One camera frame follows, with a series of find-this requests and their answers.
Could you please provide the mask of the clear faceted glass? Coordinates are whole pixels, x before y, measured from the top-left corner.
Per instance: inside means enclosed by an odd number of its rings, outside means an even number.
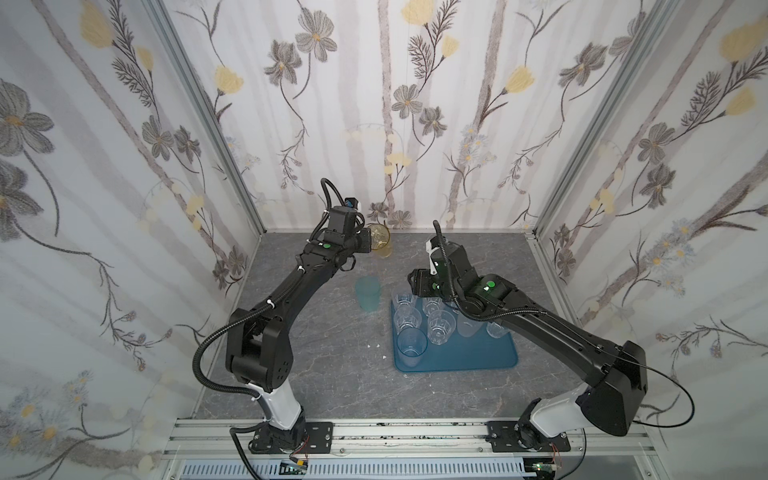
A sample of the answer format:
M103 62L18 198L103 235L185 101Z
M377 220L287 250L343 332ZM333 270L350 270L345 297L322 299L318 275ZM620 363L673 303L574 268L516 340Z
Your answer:
M439 310L427 317L427 338L434 345L444 345L456 329L456 316L451 311Z
M392 294L392 302L396 307L412 306L416 301L416 297L406 291L395 291Z
M395 309L393 322L395 332L400 334L407 328L419 329L422 323L422 313L411 305L400 305Z
M422 311L427 317L441 312L443 308L444 303L438 297L427 297L422 299Z

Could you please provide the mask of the yellow tall plastic cup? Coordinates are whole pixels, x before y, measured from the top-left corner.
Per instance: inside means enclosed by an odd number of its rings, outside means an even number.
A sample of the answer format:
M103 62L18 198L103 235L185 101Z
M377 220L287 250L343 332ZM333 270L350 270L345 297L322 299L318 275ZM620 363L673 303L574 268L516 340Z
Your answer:
M379 258L387 258L392 254L393 243L391 231L381 223L369 224L371 233L371 252Z

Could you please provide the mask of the blue tall plastic cup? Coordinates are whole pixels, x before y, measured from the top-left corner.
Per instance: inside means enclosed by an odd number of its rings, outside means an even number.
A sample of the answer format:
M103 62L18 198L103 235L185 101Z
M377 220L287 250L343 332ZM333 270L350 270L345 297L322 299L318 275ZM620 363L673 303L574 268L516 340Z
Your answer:
M404 328L395 340L397 359L405 367L416 367L422 362L427 346L428 339L422 330Z

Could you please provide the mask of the teal plastic tray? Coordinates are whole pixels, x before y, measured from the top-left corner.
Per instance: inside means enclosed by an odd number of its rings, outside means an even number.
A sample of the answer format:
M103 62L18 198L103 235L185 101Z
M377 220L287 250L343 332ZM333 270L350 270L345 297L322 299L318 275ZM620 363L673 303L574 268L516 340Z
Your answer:
M420 326L427 337L427 316L422 311L422 301L416 300L412 305L422 313L423 319ZM471 338L463 338L457 332L457 312L445 307L443 310L451 311L456 316L456 329L447 343L434 345L428 340L428 346L422 362L413 368L401 365L395 351L395 340L398 334L395 332L393 314L397 307L390 303L390 320L392 324L392 346L394 351L394 365L403 373L434 373L434 372L458 372L474 370L510 369L518 364L518 353L514 340L510 334L501 339L491 338L486 333L486 325Z

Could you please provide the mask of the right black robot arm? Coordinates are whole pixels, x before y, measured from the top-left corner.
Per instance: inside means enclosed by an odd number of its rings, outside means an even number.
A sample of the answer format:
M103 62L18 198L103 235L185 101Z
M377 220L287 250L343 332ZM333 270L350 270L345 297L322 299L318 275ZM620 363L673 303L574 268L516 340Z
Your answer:
M648 391L645 352L632 341L618 345L595 336L533 301L511 281L479 275L466 249L442 234L438 223L425 250L429 265L408 276L413 294L438 297L468 319L496 323L556 358L581 383L549 399L534 399L518 419L520 443L537 442L575 429L594 427L628 434Z

